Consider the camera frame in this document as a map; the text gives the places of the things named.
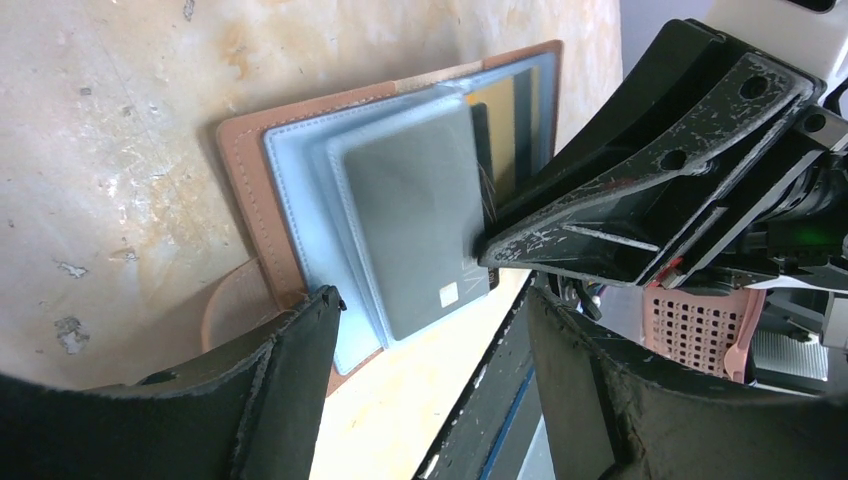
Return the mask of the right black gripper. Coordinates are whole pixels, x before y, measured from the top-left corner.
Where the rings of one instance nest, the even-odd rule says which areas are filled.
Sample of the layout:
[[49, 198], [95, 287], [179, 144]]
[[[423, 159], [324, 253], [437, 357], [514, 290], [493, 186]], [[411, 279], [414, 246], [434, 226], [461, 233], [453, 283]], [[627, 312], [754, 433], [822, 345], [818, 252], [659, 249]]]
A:
[[703, 23], [666, 23], [499, 209], [482, 264], [701, 295], [845, 291], [847, 121], [811, 107], [821, 80], [730, 50]]

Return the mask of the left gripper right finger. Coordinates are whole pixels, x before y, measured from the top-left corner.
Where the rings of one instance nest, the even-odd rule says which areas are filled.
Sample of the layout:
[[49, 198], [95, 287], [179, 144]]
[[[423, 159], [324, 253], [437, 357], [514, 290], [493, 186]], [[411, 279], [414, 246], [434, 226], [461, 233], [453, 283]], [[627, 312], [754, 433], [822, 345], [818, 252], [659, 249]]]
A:
[[843, 479], [847, 398], [804, 397], [689, 369], [526, 295], [559, 479]]

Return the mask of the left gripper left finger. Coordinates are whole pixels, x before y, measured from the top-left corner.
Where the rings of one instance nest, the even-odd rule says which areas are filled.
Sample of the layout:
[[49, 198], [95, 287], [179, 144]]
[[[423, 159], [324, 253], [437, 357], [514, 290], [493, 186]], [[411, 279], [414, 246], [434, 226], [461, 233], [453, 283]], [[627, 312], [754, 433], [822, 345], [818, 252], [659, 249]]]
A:
[[305, 479], [345, 304], [292, 310], [134, 385], [1, 379], [5, 479]]

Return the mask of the brown leather card holder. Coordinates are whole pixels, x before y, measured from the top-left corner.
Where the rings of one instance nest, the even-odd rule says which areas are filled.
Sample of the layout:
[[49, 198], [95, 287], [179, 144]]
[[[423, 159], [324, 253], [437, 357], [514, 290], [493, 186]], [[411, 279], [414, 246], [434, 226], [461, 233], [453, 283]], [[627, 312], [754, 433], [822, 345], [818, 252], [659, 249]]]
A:
[[261, 145], [268, 130], [321, 114], [373, 106], [439, 82], [488, 73], [544, 54], [553, 59], [552, 85], [558, 87], [563, 48], [562, 41], [550, 40], [471, 63], [224, 121], [217, 129], [217, 144], [258, 255], [226, 276], [209, 300], [201, 328], [204, 351], [209, 352], [279, 317], [306, 295], [304, 270], [297, 262], [294, 236], [285, 224], [286, 216], [272, 185], [270, 156]]

